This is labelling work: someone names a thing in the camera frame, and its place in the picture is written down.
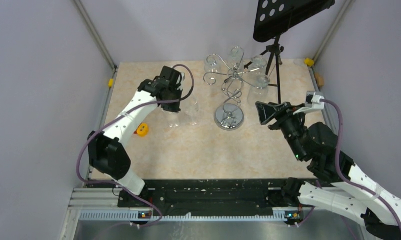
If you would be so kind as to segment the clear wine glass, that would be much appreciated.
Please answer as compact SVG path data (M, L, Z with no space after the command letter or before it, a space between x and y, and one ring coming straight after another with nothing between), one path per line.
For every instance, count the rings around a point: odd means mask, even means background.
M177 128L177 127L179 127L181 125L181 123L180 123L180 114L179 113L168 112L168 111L165 111L164 113L165 113L165 116L166 116L166 119L167 119L167 125L170 128Z
M199 111L200 105L196 97L189 97L183 102L183 110L188 116L188 121L192 126L196 126L199 123Z

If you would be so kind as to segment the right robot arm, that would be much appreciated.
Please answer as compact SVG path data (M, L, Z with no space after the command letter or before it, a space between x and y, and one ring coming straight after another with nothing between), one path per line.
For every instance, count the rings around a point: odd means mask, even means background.
M281 188L282 201L291 207L312 206L354 221L381 240L401 240L401 198L368 177L352 158L341 151L340 135L317 122L305 126L300 106L256 102L260 123L280 130L295 158L340 193L327 191L297 178Z

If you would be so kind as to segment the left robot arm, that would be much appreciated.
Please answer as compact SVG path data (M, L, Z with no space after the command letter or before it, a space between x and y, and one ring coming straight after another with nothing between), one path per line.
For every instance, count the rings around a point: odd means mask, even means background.
M181 110L178 101L183 96L185 77L174 68L163 67L153 80L146 79L139 85L132 100L108 127L90 135L93 138L88 144L90 166L127 188L131 192L130 201L137 207L147 204L149 193L144 190L144 180L132 169L125 146L157 108L171 113Z

